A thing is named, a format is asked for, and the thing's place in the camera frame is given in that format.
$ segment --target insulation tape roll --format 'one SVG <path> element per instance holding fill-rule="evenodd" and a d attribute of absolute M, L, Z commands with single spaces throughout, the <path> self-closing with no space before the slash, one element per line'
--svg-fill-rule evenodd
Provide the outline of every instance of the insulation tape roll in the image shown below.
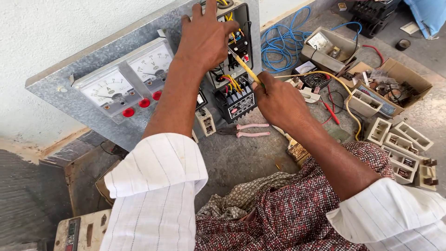
<path fill-rule="evenodd" d="M 410 46 L 410 41 L 407 39 L 401 39 L 396 45 L 395 48 L 399 51 L 404 51 Z"/>

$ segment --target red button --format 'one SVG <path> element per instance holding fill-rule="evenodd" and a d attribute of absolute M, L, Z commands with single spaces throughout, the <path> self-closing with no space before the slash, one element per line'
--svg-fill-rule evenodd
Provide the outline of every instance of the red button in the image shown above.
<path fill-rule="evenodd" d="M 131 117 L 135 114 L 135 111 L 132 108 L 127 108 L 124 111 L 122 111 L 122 115 L 124 117 Z"/>
<path fill-rule="evenodd" d="M 157 91 L 154 94 L 152 94 L 152 98 L 156 101 L 160 100 L 161 98 L 161 91 Z"/>
<path fill-rule="evenodd" d="M 139 102 L 140 107 L 142 108 L 146 108 L 150 105 L 150 100 L 148 100 L 147 98 L 144 98 L 143 100 L 141 100 Z"/>

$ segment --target patterned lungi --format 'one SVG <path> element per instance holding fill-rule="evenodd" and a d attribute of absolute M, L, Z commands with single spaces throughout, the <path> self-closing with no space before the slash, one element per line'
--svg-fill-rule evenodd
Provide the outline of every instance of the patterned lungi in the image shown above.
<path fill-rule="evenodd" d="M 378 146 L 351 142 L 343 147 L 382 177 L 395 179 Z M 328 222 L 325 214 L 339 202 L 310 156 L 295 175 L 278 172 L 237 185 L 223 198 L 213 195 L 197 213 L 195 250 L 367 250 L 341 237 Z"/>

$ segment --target hand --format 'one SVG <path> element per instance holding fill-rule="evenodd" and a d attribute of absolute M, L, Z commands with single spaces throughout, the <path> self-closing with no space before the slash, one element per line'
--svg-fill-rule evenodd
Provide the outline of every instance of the hand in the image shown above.
<path fill-rule="evenodd" d="M 218 22 L 217 1 L 207 0 L 202 14 L 200 4 L 192 7 L 192 21 L 187 15 L 181 17 L 182 35 L 176 60 L 194 65 L 200 73 L 218 66 L 227 58 L 229 33 L 239 29 L 236 21 Z"/>
<path fill-rule="evenodd" d="M 305 99 L 297 88 L 275 79 L 266 71 L 261 72 L 258 77 L 265 88 L 255 82 L 252 87 L 256 93 L 257 106 L 266 120 L 288 132 L 296 128 L 304 131 L 305 127 L 315 125 L 316 120 L 311 116 Z"/>

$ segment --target white shirt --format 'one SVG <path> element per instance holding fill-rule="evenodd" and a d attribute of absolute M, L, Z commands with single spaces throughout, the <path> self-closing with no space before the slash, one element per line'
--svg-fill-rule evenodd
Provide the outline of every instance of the white shirt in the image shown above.
<path fill-rule="evenodd" d="M 116 200 L 100 250 L 194 250 L 194 198 L 207 179 L 192 139 L 144 138 L 105 176 Z M 371 251 L 442 251 L 445 214 L 446 200 L 437 193 L 383 178 L 326 216 L 341 236 Z"/>

